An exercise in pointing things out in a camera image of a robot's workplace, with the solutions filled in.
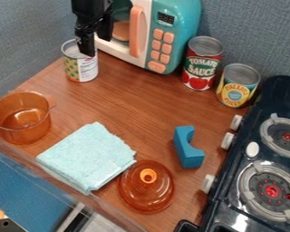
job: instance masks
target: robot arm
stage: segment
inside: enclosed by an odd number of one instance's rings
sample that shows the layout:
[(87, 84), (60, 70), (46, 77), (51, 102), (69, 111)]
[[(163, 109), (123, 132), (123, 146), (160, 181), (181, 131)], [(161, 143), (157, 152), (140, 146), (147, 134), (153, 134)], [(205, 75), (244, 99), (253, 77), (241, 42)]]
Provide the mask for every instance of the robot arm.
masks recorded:
[(76, 14), (75, 38), (81, 53), (93, 57), (94, 33), (110, 41), (113, 21), (112, 0), (72, 0), (72, 12)]

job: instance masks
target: light blue cloth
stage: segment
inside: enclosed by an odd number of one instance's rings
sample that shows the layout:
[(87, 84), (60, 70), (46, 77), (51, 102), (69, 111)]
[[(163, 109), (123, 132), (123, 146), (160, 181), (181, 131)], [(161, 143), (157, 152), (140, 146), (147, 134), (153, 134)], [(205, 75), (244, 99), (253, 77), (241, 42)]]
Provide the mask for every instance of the light blue cloth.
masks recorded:
[(89, 195), (135, 163), (135, 153), (95, 122), (41, 153), (37, 161), (51, 175)]

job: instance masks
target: tin can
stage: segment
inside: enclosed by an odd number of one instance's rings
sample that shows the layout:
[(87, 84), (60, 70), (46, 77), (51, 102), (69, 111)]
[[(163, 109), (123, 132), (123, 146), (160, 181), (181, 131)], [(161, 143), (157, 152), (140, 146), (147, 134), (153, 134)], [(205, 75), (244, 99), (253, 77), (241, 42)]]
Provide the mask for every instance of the tin can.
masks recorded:
[(227, 65), (217, 87), (217, 98), (226, 106), (244, 107), (252, 99), (260, 80), (260, 74), (248, 65)]
[(189, 40), (182, 81), (190, 89), (205, 91), (215, 80), (223, 46), (213, 37), (197, 36)]
[(65, 76), (74, 82), (88, 82), (98, 75), (98, 53), (90, 57), (80, 53), (74, 39), (65, 42), (61, 47), (63, 53)]

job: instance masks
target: stove knob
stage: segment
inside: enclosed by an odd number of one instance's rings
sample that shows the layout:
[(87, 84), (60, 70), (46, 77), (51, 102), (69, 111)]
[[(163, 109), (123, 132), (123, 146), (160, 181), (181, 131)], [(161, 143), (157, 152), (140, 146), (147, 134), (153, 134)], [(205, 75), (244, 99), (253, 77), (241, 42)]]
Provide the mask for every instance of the stove knob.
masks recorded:
[(221, 142), (221, 148), (224, 150), (228, 150), (234, 138), (235, 138), (234, 134), (227, 132), (225, 134), (223, 141)]
[(214, 180), (215, 180), (214, 176), (207, 174), (207, 176), (203, 179), (201, 191), (204, 192), (205, 194), (208, 194), (213, 186)]
[(246, 155), (249, 158), (254, 158), (259, 153), (259, 145), (255, 141), (249, 142), (246, 147)]
[(243, 116), (236, 114), (235, 117), (233, 117), (233, 120), (231, 121), (230, 129), (232, 131), (237, 131), (242, 120)]

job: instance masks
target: orange button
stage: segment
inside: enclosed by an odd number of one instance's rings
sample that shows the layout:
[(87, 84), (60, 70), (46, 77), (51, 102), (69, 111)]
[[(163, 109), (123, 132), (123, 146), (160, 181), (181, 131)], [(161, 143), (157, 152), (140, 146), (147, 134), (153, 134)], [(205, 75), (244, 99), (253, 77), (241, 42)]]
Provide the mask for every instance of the orange button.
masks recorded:
[(160, 50), (161, 47), (161, 42), (158, 40), (153, 40), (152, 41), (152, 48), (156, 50)]
[(154, 60), (158, 60), (160, 57), (160, 52), (157, 51), (151, 51), (151, 58)]
[(162, 39), (162, 35), (163, 35), (163, 31), (162, 30), (160, 30), (160, 29), (155, 29), (154, 30), (153, 36), (154, 36), (155, 39), (161, 40)]
[(166, 71), (166, 65), (162, 63), (151, 61), (148, 63), (148, 66), (152, 71), (155, 71), (157, 73), (163, 73), (164, 71)]
[(169, 44), (163, 44), (162, 45), (162, 52), (165, 54), (170, 54), (170, 52), (172, 51), (172, 46)]
[(165, 33), (163, 35), (163, 41), (168, 44), (172, 44), (174, 41), (174, 34), (173, 33)]
[(169, 55), (162, 54), (161, 57), (160, 57), (160, 61), (162, 63), (168, 64), (169, 63)]

